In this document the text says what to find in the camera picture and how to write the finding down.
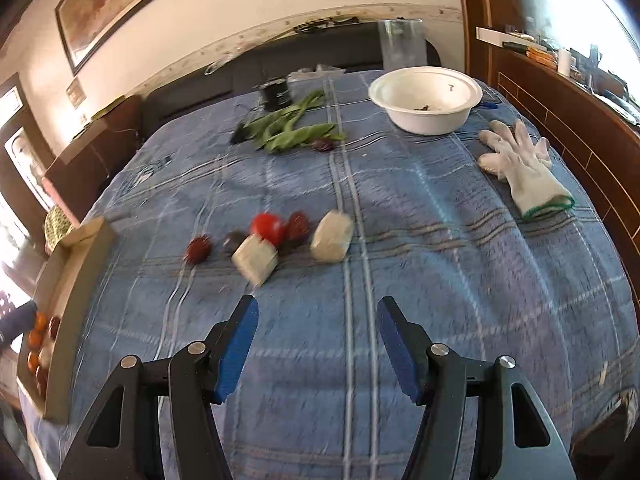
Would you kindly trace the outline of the cardboard tray box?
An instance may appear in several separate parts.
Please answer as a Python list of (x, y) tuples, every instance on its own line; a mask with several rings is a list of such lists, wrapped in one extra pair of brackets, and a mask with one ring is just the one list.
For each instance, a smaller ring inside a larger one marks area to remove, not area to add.
[(65, 424), (70, 414), (73, 365), (82, 326), (88, 312), (94, 285), (111, 250), (116, 234), (103, 217), (90, 220), (67, 234), (55, 246), (42, 268), (34, 300), (38, 312), (50, 319), (61, 318), (58, 336), (51, 340), (48, 327), (43, 344), (54, 344), (48, 376), (47, 394), (39, 395), (35, 374), (27, 367), (30, 352), (24, 337), (17, 361), (16, 380), (38, 416), (55, 424)]

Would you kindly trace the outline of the white round bowl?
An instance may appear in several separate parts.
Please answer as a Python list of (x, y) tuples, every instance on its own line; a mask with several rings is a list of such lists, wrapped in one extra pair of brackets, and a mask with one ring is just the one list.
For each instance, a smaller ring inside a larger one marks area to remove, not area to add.
[(459, 129), (483, 99), (478, 82), (449, 68), (416, 66), (393, 70), (369, 86), (369, 99), (401, 130), (441, 136)]

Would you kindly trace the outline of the dark red date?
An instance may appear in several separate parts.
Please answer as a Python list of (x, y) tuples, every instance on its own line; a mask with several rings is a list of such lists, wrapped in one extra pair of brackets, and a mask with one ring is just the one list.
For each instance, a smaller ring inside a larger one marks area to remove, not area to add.
[(303, 211), (294, 211), (286, 225), (286, 235), (291, 245), (300, 245), (308, 240), (311, 231), (310, 220)]

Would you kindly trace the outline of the wooden side cabinet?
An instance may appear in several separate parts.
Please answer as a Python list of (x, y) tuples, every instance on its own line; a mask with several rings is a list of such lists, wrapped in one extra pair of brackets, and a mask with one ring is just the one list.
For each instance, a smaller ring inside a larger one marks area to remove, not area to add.
[(639, 289), (639, 135), (573, 81), (525, 55), (477, 39), (480, 27), (521, 25), (515, 0), (461, 0), (465, 70), (504, 93), (549, 137), (587, 191)]

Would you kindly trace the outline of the white cake piece small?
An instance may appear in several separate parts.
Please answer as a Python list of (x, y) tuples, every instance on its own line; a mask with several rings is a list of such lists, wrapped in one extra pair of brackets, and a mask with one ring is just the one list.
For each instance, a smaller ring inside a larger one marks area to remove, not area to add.
[(39, 352), (39, 356), (38, 356), (39, 365), (44, 370), (48, 370), (50, 368), (53, 349), (54, 349), (54, 344), (44, 344)]

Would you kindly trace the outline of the small red date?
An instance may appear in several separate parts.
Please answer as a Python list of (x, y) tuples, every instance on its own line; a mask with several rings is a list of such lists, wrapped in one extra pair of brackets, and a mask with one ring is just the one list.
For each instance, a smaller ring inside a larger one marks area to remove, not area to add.
[(206, 235), (194, 237), (190, 241), (183, 255), (183, 260), (189, 266), (197, 266), (204, 262), (213, 250), (213, 243)]

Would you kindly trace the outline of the small black device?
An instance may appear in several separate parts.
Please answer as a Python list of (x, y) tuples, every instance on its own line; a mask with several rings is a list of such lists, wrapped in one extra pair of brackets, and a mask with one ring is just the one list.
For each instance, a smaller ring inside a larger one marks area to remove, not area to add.
[(282, 110), (292, 104), (288, 81), (285, 77), (266, 81), (259, 87), (262, 96), (262, 106), (266, 112)]

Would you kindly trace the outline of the red cherry tomato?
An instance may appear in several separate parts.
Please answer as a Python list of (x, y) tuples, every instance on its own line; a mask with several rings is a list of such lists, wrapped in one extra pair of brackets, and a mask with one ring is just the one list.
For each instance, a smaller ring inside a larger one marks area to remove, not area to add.
[(279, 248), (286, 239), (286, 222), (277, 214), (262, 212), (252, 220), (250, 232)]

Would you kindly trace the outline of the orange tangerine front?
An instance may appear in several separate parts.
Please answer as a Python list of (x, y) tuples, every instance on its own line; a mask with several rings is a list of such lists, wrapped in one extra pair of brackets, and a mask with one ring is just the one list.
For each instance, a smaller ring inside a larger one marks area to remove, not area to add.
[(27, 344), (30, 351), (39, 351), (43, 345), (43, 341), (43, 330), (31, 330), (27, 335)]

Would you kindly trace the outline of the blue plaid tablecloth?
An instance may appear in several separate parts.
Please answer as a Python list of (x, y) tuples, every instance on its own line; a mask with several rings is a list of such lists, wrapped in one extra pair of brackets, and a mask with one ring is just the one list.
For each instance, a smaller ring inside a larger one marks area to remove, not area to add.
[(256, 214), (354, 222), (347, 257), (306, 248), (281, 258), (254, 291), (259, 324), (238, 388), (215, 408), (238, 479), (397, 479), (420, 408), (398, 385), (375, 311), (395, 298), (410, 321), (462, 356), (521, 365), (564, 442), (639, 385), (632, 292), (596, 208), (559, 155), (555, 177), (575, 206), (525, 221), (509, 187), (477, 167), (477, 139), (516, 110), (497, 92), (446, 136), (397, 129), (368, 97), (374, 73), (326, 79), (306, 125), (332, 122), (327, 153), (281, 155), (231, 144), (256, 103), (236, 96), (168, 122), (92, 207), (116, 232), (72, 369), (70, 418), (46, 422), (24, 402), (52, 469), (124, 356), (172, 356), (228, 318), (250, 283), (223, 252), (189, 268), (190, 240), (220, 243)]

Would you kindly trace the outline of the dried date near vegetable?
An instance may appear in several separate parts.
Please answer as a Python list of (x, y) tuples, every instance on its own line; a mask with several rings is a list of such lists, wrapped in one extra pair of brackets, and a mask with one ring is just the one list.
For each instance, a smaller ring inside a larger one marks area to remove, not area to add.
[(317, 139), (312, 142), (311, 147), (317, 152), (325, 153), (334, 149), (334, 143), (331, 139)]

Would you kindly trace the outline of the large red date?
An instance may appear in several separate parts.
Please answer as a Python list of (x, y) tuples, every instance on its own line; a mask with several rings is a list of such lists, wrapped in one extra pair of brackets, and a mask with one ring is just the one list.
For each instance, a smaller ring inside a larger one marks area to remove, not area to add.
[(36, 378), (37, 390), (39, 395), (42, 396), (43, 398), (47, 394), (48, 376), (49, 376), (49, 371), (47, 367), (39, 365), (36, 368), (35, 378)]

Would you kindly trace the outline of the white work glove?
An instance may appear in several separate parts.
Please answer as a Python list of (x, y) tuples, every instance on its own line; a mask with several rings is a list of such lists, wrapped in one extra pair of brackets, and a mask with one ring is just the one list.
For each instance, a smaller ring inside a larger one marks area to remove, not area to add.
[(573, 195), (552, 174), (548, 140), (540, 138), (533, 144), (521, 119), (515, 122), (514, 129), (492, 120), (478, 138), (491, 152), (478, 156), (477, 165), (498, 180), (506, 181), (524, 220), (575, 205)]

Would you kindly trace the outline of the black leather sofa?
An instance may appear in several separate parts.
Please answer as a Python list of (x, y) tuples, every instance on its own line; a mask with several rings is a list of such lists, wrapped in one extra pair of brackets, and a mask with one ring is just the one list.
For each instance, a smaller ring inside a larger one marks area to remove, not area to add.
[(198, 68), (155, 89), (144, 99), (141, 134), (148, 138), (182, 115), (319, 64), (349, 72), (382, 68), (378, 24), (352, 23), (296, 34), (261, 44), (217, 67)]

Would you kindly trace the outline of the orange tangerine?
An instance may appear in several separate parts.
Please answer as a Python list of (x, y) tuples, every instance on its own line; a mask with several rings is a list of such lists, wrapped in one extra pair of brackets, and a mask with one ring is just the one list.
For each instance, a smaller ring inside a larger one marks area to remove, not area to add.
[(43, 345), (43, 341), (43, 330), (31, 330), (27, 335), (27, 344), (30, 351), (39, 351)]
[(39, 363), (39, 353), (37, 351), (31, 351), (27, 357), (27, 367), (32, 374), (36, 374), (38, 367), (40, 367)]
[(49, 324), (48, 316), (42, 312), (37, 312), (36, 318), (35, 318), (34, 330), (36, 330), (37, 332), (44, 332), (48, 327), (48, 324)]

